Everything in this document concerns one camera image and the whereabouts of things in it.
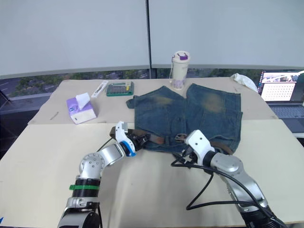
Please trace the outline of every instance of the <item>blue denim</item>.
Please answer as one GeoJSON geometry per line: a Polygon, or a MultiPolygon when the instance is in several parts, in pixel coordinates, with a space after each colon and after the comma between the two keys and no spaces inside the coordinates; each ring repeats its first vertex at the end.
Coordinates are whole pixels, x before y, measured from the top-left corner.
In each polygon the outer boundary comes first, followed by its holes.
{"type": "Polygon", "coordinates": [[[226,93],[192,84],[187,98],[163,86],[127,101],[135,109],[135,128],[165,138],[165,144],[145,144],[145,149],[181,152],[187,146],[175,136],[200,129],[211,141],[227,145],[232,151],[240,141],[242,112],[240,94],[226,93]]]}
{"type": "Polygon", "coordinates": [[[192,84],[187,90],[187,132],[200,129],[209,141],[233,152],[240,141],[241,95],[192,84]]]}

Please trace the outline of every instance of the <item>calculator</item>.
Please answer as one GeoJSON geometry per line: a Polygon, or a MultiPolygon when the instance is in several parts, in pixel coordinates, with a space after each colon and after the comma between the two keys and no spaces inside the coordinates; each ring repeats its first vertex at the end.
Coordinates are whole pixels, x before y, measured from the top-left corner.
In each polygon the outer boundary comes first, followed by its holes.
{"type": "Polygon", "coordinates": [[[131,81],[111,83],[106,90],[107,96],[130,96],[134,92],[134,83],[131,81]]]}

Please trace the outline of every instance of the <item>white cloth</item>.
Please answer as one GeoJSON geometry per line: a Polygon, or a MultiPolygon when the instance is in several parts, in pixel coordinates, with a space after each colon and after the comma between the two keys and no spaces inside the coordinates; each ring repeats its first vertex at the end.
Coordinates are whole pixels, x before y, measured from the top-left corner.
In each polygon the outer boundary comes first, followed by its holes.
{"type": "Polygon", "coordinates": [[[232,75],[230,78],[232,78],[236,82],[240,83],[241,85],[245,85],[248,88],[257,92],[257,87],[256,87],[255,83],[249,77],[236,73],[236,74],[232,75]]]}

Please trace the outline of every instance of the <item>window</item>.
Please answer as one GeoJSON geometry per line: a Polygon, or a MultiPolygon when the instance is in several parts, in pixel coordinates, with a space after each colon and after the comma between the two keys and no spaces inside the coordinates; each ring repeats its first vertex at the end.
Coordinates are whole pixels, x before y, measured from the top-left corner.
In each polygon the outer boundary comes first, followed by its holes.
{"type": "MultiPolygon", "coordinates": [[[[262,70],[259,69],[213,69],[213,68],[189,68],[187,77],[230,77],[235,73],[249,77],[258,86],[262,70]]],[[[156,69],[157,78],[169,78],[169,68],[156,69]]]]}
{"type": "Polygon", "coordinates": [[[0,80],[0,90],[9,99],[17,100],[29,95],[50,96],[63,80],[148,78],[148,69],[40,75],[0,80]]]}

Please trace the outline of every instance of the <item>belt loop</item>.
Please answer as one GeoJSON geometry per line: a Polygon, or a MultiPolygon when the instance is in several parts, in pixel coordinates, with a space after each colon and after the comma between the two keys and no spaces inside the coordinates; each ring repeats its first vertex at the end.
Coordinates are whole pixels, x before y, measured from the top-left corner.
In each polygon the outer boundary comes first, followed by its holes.
{"type": "Polygon", "coordinates": [[[169,137],[169,136],[166,136],[166,137],[165,137],[165,144],[166,144],[167,146],[170,146],[170,137],[169,137]]]}

